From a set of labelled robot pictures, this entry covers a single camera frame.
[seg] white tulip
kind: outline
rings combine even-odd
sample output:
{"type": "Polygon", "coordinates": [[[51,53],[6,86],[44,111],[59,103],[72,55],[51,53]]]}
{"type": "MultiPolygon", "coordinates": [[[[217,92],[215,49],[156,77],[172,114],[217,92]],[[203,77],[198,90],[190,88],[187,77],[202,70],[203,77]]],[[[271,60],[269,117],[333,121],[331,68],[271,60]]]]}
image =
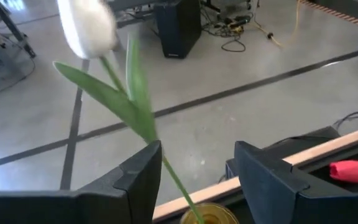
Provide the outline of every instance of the white tulip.
{"type": "Polygon", "coordinates": [[[66,40],[83,59],[111,50],[116,42],[116,20],[103,0],[58,0],[66,40]]]}

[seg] wooden board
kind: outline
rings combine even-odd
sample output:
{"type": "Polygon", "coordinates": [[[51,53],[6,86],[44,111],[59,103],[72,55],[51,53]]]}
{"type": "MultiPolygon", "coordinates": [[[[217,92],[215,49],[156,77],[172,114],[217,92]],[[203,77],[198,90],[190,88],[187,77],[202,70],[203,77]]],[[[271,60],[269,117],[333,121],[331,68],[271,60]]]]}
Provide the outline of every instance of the wooden board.
{"type": "MultiPolygon", "coordinates": [[[[293,165],[297,165],[301,162],[308,161],[316,156],[323,155],[327,152],[346,146],[355,141],[358,141],[358,131],[304,150],[292,156],[288,156],[283,160],[293,165]]],[[[203,190],[194,192],[190,194],[190,197],[194,203],[201,203],[211,201],[213,198],[239,190],[240,187],[241,185],[239,179],[238,177],[235,177],[220,184],[212,185],[203,190]]],[[[172,200],[155,208],[153,220],[160,220],[167,215],[185,210],[187,208],[188,204],[184,197],[172,200]]]]}

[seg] black speaker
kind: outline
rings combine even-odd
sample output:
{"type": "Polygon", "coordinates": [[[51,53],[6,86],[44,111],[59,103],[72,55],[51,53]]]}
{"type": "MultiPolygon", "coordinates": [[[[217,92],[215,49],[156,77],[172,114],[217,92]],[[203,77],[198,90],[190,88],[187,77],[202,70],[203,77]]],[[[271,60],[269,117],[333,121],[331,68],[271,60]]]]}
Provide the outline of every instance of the black speaker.
{"type": "Polygon", "coordinates": [[[172,0],[154,4],[164,56],[185,58],[201,35],[199,0],[172,0]]]}

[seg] concrete floor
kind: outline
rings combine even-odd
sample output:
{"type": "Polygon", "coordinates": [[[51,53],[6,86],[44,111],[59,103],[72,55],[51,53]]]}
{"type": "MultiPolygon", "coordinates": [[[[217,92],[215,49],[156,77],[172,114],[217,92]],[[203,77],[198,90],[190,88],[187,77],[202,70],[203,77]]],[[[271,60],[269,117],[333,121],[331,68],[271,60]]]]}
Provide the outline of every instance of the concrete floor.
{"type": "MultiPolygon", "coordinates": [[[[52,62],[79,67],[81,60],[67,46],[55,1],[8,2],[13,20],[29,36],[38,56],[29,78],[0,93],[0,164],[8,161],[0,166],[0,190],[58,190],[76,86],[59,75],[52,62]],[[34,148],[55,149],[20,156],[34,148]],[[17,157],[25,158],[14,161],[17,157]]],[[[285,42],[295,23],[295,8],[294,0],[264,0],[258,21],[285,42]]],[[[139,34],[155,111],[358,50],[357,25],[306,6],[300,9],[296,40],[284,49],[248,27],[241,39],[247,46],[244,53],[222,51],[227,40],[203,33],[188,58],[169,60],[146,25],[121,29],[123,42],[128,32],[139,34]]],[[[124,52],[116,58],[123,67],[124,52]]],[[[89,72],[108,79],[97,61],[91,61],[89,72]]],[[[215,184],[223,175],[224,162],[233,157],[236,140],[265,147],[328,126],[356,110],[358,57],[163,116],[157,125],[167,157],[188,191],[194,192],[215,184]]],[[[79,134],[118,122],[83,95],[79,134]]],[[[358,121],[343,128],[341,133],[354,131],[358,121]]],[[[129,129],[78,142],[71,189],[102,176],[144,146],[129,129]]],[[[162,175],[158,204],[180,196],[164,168],[162,175]]]]}

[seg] yellow vase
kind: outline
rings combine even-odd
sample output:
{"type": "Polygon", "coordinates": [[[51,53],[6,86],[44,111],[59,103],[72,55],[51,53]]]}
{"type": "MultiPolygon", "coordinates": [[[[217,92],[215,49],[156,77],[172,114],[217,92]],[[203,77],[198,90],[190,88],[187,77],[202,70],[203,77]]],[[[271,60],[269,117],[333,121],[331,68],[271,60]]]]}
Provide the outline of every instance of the yellow vase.
{"type": "MultiPolygon", "coordinates": [[[[204,203],[196,205],[196,207],[204,218],[204,224],[239,224],[234,214],[221,205],[204,203]]],[[[191,210],[188,210],[180,220],[180,224],[197,223],[196,216],[191,210]]]]}

